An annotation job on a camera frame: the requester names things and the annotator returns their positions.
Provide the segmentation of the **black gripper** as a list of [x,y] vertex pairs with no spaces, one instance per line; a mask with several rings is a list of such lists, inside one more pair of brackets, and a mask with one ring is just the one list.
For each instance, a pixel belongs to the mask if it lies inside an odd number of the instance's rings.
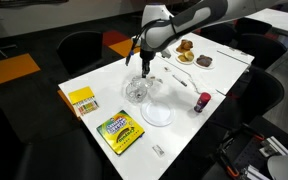
[[146,74],[150,73],[150,66],[147,66],[147,73],[145,72],[145,65],[149,64],[154,59],[155,53],[153,51],[140,50],[140,57],[142,59],[142,78],[146,77]]

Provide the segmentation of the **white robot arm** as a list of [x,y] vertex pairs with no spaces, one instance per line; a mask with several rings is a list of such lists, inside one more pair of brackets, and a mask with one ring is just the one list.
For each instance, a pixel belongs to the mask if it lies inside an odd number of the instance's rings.
[[149,74],[150,61],[155,54],[183,35],[284,3],[288,3],[288,0],[200,0],[177,15],[172,15],[164,4],[146,5],[140,33],[142,77]]

